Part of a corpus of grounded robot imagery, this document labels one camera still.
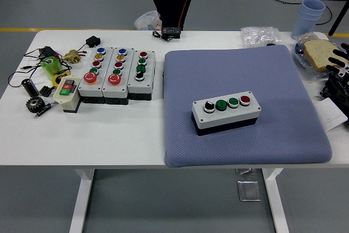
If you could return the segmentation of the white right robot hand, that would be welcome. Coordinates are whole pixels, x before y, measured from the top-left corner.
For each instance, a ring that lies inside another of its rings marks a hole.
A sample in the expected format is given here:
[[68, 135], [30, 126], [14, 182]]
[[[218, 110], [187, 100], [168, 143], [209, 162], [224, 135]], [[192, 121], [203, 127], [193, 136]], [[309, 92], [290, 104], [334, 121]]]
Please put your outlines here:
[[[338, 49], [333, 49], [332, 53], [348, 61], [347, 53]], [[344, 62], [335, 57], [329, 57], [328, 61], [334, 65], [327, 64], [326, 65], [327, 70], [337, 74], [339, 77], [344, 77], [346, 74], [348, 74], [348, 62]]]

